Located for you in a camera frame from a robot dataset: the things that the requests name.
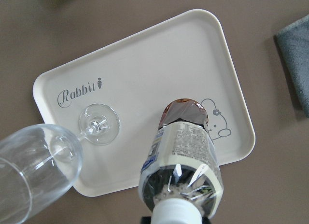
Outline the clear wine glass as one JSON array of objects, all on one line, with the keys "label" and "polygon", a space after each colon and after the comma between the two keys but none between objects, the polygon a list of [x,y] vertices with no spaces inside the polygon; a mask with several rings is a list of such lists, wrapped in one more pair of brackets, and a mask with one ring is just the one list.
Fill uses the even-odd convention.
[{"label": "clear wine glass", "polygon": [[79,134],[53,124],[25,127],[0,142],[0,221],[21,224],[63,196],[83,163],[81,142],[107,145],[120,119],[103,104],[85,108]]}]

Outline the grey folded cloth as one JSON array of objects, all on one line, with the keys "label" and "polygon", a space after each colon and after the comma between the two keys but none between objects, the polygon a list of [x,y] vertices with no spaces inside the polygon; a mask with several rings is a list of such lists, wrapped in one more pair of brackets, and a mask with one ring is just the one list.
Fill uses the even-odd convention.
[{"label": "grey folded cloth", "polygon": [[309,16],[293,22],[276,35],[284,62],[306,117],[309,116]]}]

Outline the cream serving tray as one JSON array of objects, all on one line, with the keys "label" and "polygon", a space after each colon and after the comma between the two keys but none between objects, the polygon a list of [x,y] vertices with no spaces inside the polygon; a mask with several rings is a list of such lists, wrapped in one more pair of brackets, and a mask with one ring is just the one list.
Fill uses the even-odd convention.
[{"label": "cream serving tray", "polygon": [[247,157],[255,132],[219,20],[193,9],[41,74],[33,97],[44,122],[80,133],[91,104],[113,108],[120,132],[105,146],[83,142],[74,188],[94,197],[138,185],[163,110],[190,98],[209,116],[220,165]]}]

